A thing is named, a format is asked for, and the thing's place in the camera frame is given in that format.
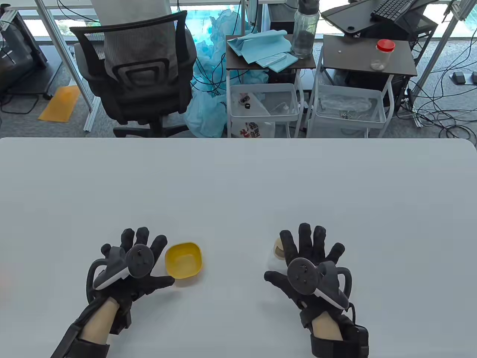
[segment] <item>office chair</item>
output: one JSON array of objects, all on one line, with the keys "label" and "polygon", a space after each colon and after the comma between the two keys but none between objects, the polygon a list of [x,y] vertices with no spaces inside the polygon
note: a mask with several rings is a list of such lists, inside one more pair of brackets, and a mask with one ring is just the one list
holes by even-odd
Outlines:
[{"label": "office chair", "polygon": [[[91,91],[101,98],[108,116],[121,125],[129,121],[149,124],[150,129],[114,128],[116,137],[170,137],[188,130],[187,126],[162,125],[163,116],[184,113],[192,99],[190,81],[197,52],[192,35],[185,28],[186,16],[187,11],[181,11],[128,24],[70,28],[79,40],[74,46],[78,69]],[[149,36],[164,34],[165,29],[170,34],[174,26],[171,41],[164,39],[164,45],[161,38],[161,50],[167,52],[164,58],[150,58],[152,51],[133,53],[136,43],[147,43]],[[103,46],[102,40],[108,41],[107,54],[115,54],[112,59],[105,58],[107,46]],[[130,58],[141,61],[122,63]]]}]

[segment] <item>small side table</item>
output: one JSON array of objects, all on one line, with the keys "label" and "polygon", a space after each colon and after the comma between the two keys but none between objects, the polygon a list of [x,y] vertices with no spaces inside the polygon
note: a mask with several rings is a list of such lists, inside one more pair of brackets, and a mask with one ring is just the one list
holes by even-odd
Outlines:
[{"label": "small side table", "polygon": [[[239,36],[229,35],[226,37],[226,40],[234,39]],[[285,38],[291,42],[292,35],[286,35]],[[300,132],[301,117],[303,116],[303,108],[305,104],[303,88],[300,80],[300,71],[303,69],[314,69],[316,68],[316,62],[313,56],[310,56],[306,59],[300,59],[294,64],[290,65],[288,68],[297,70],[295,83],[294,84],[240,84],[240,85],[230,85],[230,71],[247,71],[247,70],[266,70],[259,66],[256,63],[248,64],[243,57],[237,56],[237,54],[230,48],[229,45],[226,46],[226,71],[227,71],[227,136],[231,138],[231,128],[232,128],[232,118],[234,121],[242,122],[284,122],[289,123],[297,121],[294,137],[298,137]],[[266,116],[257,116],[257,117],[237,117],[232,114],[232,106],[235,105],[232,103],[232,92],[256,92],[256,93],[284,93],[292,92],[292,101],[287,104],[294,110],[292,114],[289,115],[271,115],[267,114],[267,110],[263,107],[260,110],[266,114]],[[300,93],[300,101],[296,100],[296,92]],[[286,126],[287,137],[290,138],[290,129],[289,126]]]},{"label": "small side table", "polygon": [[[371,60],[374,58],[376,50],[376,44],[378,39],[366,39],[366,38],[355,38],[349,36],[323,36],[323,47],[321,48],[320,57],[318,59],[318,66],[315,74],[315,81],[313,84],[313,91],[310,97],[310,106],[313,103],[313,109],[309,110],[307,113],[306,121],[308,123],[308,132],[307,137],[311,136],[311,128],[315,120],[315,116],[319,117],[319,122],[324,124],[339,125],[339,126],[349,126],[353,128],[363,128],[365,130],[365,137],[368,135],[368,129],[375,128],[380,129],[378,137],[382,137],[384,132],[389,125],[389,122],[394,115],[394,98],[393,88],[391,81],[395,74],[404,75],[404,76],[417,76],[417,70],[414,64],[414,59],[411,54],[411,48],[409,47],[409,42],[407,41],[397,41],[393,40],[396,44],[394,52],[392,53],[389,63],[384,69],[384,71],[379,72],[382,74],[387,74],[388,79],[384,86],[384,89],[379,94],[379,91],[368,90],[362,88],[351,88],[351,87],[339,87],[339,86],[328,86],[319,84],[318,76],[320,71],[323,68],[325,73],[326,69],[335,69],[335,70],[345,70],[345,71],[356,71],[356,72],[366,72],[370,74],[375,74],[370,64]],[[380,101],[376,105],[375,111],[370,116],[370,120],[353,120],[347,118],[346,116],[341,118],[329,117],[329,116],[320,116],[317,114],[318,107],[318,98],[319,95],[330,91],[331,95],[346,95],[349,97],[363,97],[369,96],[368,98],[374,98]],[[379,121],[377,118],[383,118],[383,103],[382,99],[388,94],[391,99],[389,105],[389,112],[385,121]]]}]

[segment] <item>chair base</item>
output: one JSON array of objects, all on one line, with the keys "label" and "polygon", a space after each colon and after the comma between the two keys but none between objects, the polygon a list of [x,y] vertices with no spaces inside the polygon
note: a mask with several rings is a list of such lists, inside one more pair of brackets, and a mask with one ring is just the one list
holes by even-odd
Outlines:
[{"label": "chair base", "polygon": [[162,120],[149,123],[150,128],[117,127],[113,129],[116,138],[137,136],[143,138],[166,138],[189,130],[187,126],[162,127]]}]

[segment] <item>computer tower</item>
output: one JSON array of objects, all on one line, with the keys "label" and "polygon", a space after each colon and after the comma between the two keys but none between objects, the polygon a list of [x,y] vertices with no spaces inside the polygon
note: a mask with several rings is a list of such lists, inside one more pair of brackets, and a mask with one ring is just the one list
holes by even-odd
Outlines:
[{"label": "computer tower", "polygon": [[[0,15],[8,6],[0,5]],[[1,34],[0,94],[36,70],[47,67],[47,58],[19,14]]]}]

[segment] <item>clear plastic bottle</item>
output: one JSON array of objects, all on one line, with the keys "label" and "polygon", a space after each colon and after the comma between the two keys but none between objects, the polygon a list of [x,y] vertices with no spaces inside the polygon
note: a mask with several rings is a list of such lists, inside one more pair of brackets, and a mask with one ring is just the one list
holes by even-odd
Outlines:
[{"label": "clear plastic bottle", "polygon": [[296,57],[306,58],[313,54],[316,25],[320,18],[319,4],[318,0],[298,0],[291,43],[291,50]]}]

